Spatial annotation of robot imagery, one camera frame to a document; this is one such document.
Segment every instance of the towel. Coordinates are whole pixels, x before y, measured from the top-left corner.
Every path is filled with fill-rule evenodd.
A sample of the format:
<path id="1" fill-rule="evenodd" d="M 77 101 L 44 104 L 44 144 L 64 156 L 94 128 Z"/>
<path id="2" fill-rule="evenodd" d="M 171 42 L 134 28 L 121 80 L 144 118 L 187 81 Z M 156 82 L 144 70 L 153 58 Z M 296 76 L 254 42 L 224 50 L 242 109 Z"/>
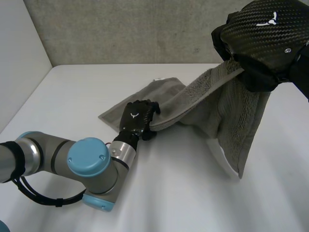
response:
<path id="1" fill-rule="evenodd" d="M 150 124 L 160 131 L 176 122 L 200 128 L 207 139 L 217 139 L 231 168 L 242 178 L 249 150 L 270 93 L 249 92 L 236 78 L 243 69 L 234 60 L 209 69 L 187 87 L 177 78 L 151 82 L 99 118 L 114 130 L 128 102 L 156 101 L 161 114 Z"/>

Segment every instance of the screw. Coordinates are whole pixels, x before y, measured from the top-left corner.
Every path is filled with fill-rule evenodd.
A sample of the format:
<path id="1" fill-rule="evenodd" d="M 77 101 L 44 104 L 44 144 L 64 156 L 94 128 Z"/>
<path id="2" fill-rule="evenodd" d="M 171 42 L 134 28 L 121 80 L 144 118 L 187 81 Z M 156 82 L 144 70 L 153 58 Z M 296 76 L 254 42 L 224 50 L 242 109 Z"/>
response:
<path id="1" fill-rule="evenodd" d="M 290 48 L 285 49 L 284 53 L 290 53 L 292 50 Z"/>

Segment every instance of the carbon fiber robotic hand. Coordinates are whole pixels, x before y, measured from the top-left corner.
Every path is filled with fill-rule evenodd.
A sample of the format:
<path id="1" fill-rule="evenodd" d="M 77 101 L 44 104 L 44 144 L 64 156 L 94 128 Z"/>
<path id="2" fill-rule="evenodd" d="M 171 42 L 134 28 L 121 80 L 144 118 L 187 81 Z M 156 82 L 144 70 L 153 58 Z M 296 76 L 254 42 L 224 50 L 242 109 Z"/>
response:
<path id="1" fill-rule="evenodd" d="M 309 7 L 297 0 L 256 0 L 212 32 L 223 60 L 233 57 L 249 91 L 292 81 L 309 98 Z"/>
<path id="2" fill-rule="evenodd" d="M 120 132 L 128 131 L 142 140 L 150 140 L 156 136 L 155 131 L 149 128 L 154 113 L 161 113 L 157 102 L 135 101 L 129 102 L 122 114 L 120 121 Z"/>

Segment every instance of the logo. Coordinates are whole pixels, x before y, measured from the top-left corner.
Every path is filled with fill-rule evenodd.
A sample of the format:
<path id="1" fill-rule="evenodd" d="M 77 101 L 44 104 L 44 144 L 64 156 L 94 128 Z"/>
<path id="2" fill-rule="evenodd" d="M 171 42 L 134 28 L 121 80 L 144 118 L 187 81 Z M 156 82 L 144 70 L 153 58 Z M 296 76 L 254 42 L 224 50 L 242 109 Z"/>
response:
<path id="1" fill-rule="evenodd" d="M 133 114 L 131 113 L 132 118 L 135 118 L 135 117 L 138 116 L 138 115 L 139 115 L 139 114 L 133 115 Z"/>
<path id="2" fill-rule="evenodd" d="M 256 24 L 256 25 L 258 27 L 260 27 L 260 26 L 267 26 L 267 25 L 270 25 L 270 24 L 276 25 L 277 24 L 276 20 L 277 20 L 277 12 L 274 12 L 274 17 L 271 20 L 269 20 L 268 23 Z"/>

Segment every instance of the white table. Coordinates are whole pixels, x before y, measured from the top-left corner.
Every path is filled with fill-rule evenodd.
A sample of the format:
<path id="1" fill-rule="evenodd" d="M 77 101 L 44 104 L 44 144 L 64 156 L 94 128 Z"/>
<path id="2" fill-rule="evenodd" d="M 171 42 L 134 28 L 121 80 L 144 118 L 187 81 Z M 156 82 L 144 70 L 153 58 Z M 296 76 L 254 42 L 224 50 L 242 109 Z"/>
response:
<path id="1" fill-rule="evenodd" d="M 189 84 L 214 65 L 67 65 L 53 68 L 0 134 L 25 131 L 80 140 L 115 136 L 98 115 L 155 78 Z M 139 156 L 110 213 L 82 203 L 55 208 L 0 185 L 0 220 L 11 232 L 309 231 L 309 104 L 292 85 L 270 97 L 240 182 L 231 181 L 191 127 L 173 126 L 139 145 Z M 28 177 L 49 197 L 80 183 L 41 172 Z"/>

